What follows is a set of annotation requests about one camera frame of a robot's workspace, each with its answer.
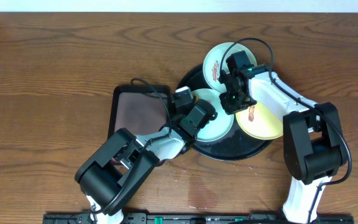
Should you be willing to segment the light blue plate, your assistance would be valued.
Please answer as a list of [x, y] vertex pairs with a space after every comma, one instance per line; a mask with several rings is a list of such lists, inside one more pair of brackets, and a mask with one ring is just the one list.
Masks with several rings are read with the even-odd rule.
[[227, 114], [223, 109], [219, 99], [220, 92], [209, 88], [202, 88], [192, 91], [192, 94], [198, 96], [199, 99], [211, 103], [217, 112], [216, 119], [210, 121], [198, 132], [197, 140], [201, 142], [211, 142], [225, 136], [232, 127], [234, 115]]
[[[222, 68], [226, 73], [229, 72], [227, 65], [221, 66], [221, 59], [225, 51], [231, 45], [232, 42], [225, 42], [213, 47], [206, 55], [203, 62], [203, 75], [206, 83], [213, 90], [216, 90], [220, 93], [226, 92], [225, 85], [220, 83], [218, 80], [220, 76], [220, 69]], [[257, 65], [257, 61], [254, 54], [242, 44], [236, 44], [235, 46], [233, 46], [225, 55], [224, 62], [229, 56], [240, 51], [244, 51], [247, 54], [251, 64]]]

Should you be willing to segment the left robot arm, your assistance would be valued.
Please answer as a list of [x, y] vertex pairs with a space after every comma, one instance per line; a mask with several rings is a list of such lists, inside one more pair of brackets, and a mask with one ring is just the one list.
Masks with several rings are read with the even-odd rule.
[[216, 115], [208, 101], [192, 100], [157, 133], [134, 135], [126, 128], [118, 129], [75, 174], [90, 203], [90, 222], [122, 222], [122, 209], [150, 173], [188, 151]]

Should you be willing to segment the round black tray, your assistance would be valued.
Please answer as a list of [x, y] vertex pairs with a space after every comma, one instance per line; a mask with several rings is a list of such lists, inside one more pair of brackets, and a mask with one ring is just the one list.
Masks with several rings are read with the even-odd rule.
[[[204, 80], [202, 64], [192, 68], [179, 82], [178, 87], [188, 86], [192, 91], [209, 88]], [[239, 126], [234, 116], [234, 122], [229, 132], [222, 138], [211, 141], [196, 141], [193, 148], [200, 154], [220, 161], [238, 161], [250, 158], [271, 144], [271, 140], [261, 140], [246, 134]]]

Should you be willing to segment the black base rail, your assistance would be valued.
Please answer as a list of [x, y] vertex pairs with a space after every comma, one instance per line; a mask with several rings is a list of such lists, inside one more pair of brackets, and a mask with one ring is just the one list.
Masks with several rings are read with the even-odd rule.
[[[45, 214], [43, 224], [92, 224], [98, 221], [89, 213]], [[225, 223], [288, 223], [282, 215], [250, 214], [246, 216], [201, 216], [201, 215], [147, 215], [128, 213], [123, 224], [225, 224]]]

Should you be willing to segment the yellow plate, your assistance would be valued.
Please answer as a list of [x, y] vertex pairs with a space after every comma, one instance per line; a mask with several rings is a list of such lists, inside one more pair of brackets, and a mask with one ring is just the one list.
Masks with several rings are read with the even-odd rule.
[[253, 138], [272, 140], [283, 135], [282, 122], [262, 103], [235, 114], [240, 128]]

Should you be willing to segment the black rectangular tray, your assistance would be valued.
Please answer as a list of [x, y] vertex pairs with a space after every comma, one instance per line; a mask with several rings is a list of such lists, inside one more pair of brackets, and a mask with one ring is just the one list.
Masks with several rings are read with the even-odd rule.
[[154, 90], [144, 85], [119, 85], [114, 89], [108, 140], [105, 147], [118, 163], [122, 146], [136, 135], [159, 137], [160, 128], [168, 121], [170, 88], [157, 85]]

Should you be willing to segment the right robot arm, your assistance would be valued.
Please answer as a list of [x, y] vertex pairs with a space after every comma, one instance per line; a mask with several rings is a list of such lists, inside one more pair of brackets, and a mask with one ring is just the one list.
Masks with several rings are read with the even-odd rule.
[[282, 122], [284, 160], [292, 176], [282, 211], [292, 223], [315, 221], [324, 189], [344, 182], [345, 177], [332, 177], [343, 165], [352, 165], [337, 108], [304, 98], [266, 65], [231, 65], [218, 80], [225, 86], [220, 100], [226, 113], [262, 104]]

